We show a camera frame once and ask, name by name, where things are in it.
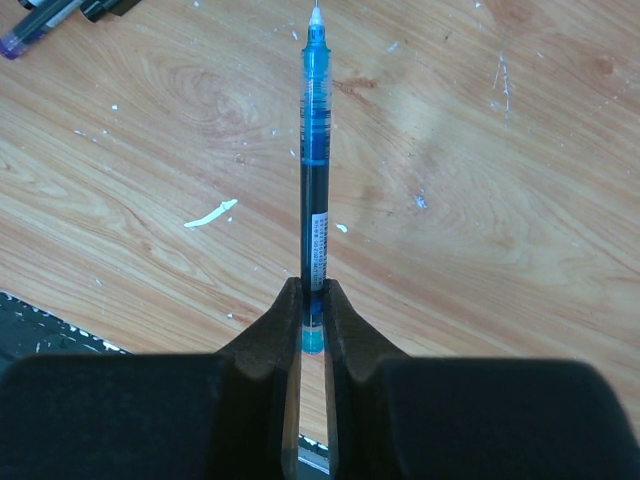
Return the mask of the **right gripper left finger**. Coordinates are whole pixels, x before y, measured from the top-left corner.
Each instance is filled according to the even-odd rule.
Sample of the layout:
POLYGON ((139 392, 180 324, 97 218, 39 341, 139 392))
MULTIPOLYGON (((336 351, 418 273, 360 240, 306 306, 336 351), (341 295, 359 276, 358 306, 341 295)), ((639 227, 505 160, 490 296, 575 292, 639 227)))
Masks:
POLYGON ((294 479, 301 282, 213 353, 47 354, 1 378, 5 479, 294 479))

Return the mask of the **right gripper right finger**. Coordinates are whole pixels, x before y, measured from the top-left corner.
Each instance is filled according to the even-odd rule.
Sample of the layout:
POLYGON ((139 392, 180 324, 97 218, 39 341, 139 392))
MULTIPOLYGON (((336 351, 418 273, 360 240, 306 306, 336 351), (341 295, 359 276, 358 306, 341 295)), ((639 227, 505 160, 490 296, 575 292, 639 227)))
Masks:
POLYGON ((326 284, 335 479, 635 479, 639 444, 612 387, 567 359, 414 357, 326 284))

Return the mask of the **blue gel pen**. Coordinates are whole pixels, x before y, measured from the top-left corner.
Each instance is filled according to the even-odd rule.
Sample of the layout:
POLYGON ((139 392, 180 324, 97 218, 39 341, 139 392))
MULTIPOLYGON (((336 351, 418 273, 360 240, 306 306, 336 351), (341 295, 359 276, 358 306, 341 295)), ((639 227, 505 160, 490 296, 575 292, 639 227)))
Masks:
POLYGON ((302 350, 324 350, 323 305, 328 262, 332 120, 331 50, 320 5, 314 4, 301 51, 300 253, 302 350))

